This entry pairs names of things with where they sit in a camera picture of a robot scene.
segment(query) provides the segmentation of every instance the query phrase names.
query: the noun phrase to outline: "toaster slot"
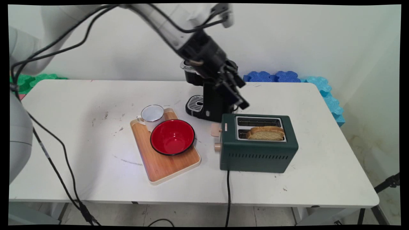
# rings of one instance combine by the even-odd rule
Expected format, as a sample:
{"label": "toaster slot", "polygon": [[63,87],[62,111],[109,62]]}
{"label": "toaster slot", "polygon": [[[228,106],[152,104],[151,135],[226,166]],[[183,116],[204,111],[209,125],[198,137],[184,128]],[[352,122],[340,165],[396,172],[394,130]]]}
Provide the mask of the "toaster slot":
{"label": "toaster slot", "polygon": [[250,131],[249,129],[239,129],[238,130],[238,138],[240,139],[247,139],[247,132]]}
{"label": "toaster slot", "polygon": [[238,117],[237,124],[239,126],[276,126],[281,127],[279,119],[275,118],[254,118],[254,117]]}
{"label": "toaster slot", "polygon": [[[254,127],[276,126],[284,129],[283,123],[279,117],[246,117],[236,116],[236,139],[250,141],[247,139],[247,132]],[[251,140],[263,142],[287,142],[284,134],[283,140]]]}

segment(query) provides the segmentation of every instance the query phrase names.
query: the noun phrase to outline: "mug handle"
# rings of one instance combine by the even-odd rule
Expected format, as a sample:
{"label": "mug handle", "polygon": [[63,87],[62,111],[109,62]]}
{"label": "mug handle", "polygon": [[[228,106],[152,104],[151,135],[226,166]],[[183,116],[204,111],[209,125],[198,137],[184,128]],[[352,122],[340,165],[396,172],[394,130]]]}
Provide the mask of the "mug handle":
{"label": "mug handle", "polygon": [[136,120],[137,120],[140,124],[146,125],[146,124],[145,124],[145,121],[144,121],[144,119],[143,119],[142,117],[137,117]]}

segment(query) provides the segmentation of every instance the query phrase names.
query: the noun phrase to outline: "toaster knob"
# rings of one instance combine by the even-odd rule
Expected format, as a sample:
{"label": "toaster knob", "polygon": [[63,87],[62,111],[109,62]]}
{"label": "toaster knob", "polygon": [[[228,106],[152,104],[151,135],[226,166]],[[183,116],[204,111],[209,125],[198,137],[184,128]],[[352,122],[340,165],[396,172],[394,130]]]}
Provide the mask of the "toaster knob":
{"label": "toaster knob", "polygon": [[220,143],[214,143],[214,151],[220,152],[220,149],[221,149],[221,148],[222,148],[222,147],[221,147]]}

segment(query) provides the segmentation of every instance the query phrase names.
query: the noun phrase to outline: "bowl rim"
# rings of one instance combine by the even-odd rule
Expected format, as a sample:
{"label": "bowl rim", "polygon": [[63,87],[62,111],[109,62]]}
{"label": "bowl rim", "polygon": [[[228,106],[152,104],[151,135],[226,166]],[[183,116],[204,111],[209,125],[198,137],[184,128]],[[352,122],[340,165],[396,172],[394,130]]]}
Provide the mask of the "bowl rim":
{"label": "bowl rim", "polygon": [[[163,153],[163,152],[157,150],[157,149],[153,146],[153,144],[152,144],[152,134],[153,134],[153,132],[155,131],[155,129],[156,129],[160,124],[165,123],[165,122],[167,122],[167,121],[175,121],[175,120],[177,120],[177,121],[183,121],[184,123],[188,124],[188,125],[192,128],[192,130],[193,130],[192,143],[190,143],[187,148],[185,148],[184,150],[182,150],[182,151],[179,152],[179,153],[174,153],[174,154]],[[186,122],[186,121],[184,121],[184,120],[181,120],[181,119],[170,119],[170,120],[166,120],[166,121],[164,121],[164,122],[161,122],[160,124],[157,125],[157,126],[152,130],[152,132],[151,132],[151,137],[149,138],[149,141],[151,142],[151,146],[152,146],[153,150],[155,150],[157,153],[160,153],[160,154],[165,155],[165,156],[175,156],[175,155],[179,155],[179,154],[181,154],[181,153],[186,152],[186,150],[188,150],[190,147],[192,147],[193,143],[195,142],[196,133],[195,133],[195,129],[193,129],[193,127],[192,127],[188,122]]]}

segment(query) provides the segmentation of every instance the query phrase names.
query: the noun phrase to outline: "white table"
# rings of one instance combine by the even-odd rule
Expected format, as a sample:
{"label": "white table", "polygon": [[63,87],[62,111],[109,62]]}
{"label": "white table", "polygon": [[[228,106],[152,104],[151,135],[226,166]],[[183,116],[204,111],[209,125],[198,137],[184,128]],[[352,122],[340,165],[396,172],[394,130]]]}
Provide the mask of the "white table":
{"label": "white table", "polygon": [[[296,216],[318,224],[352,209],[379,203],[371,183],[332,117],[317,88],[310,83],[247,83],[241,90],[250,107],[238,113],[288,115],[299,149],[283,174],[230,173],[233,205],[311,207]],[[39,122],[67,147],[80,198],[101,203],[227,202],[227,172],[210,136],[212,122],[189,116],[185,103],[202,87],[182,81],[44,80],[22,100]],[[201,164],[160,185],[148,182],[130,121],[150,104],[172,107],[192,125]],[[74,195],[61,145],[35,128]],[[25,168],[9,187],[9,201],[69,202],[60,181],[33,138]]]}

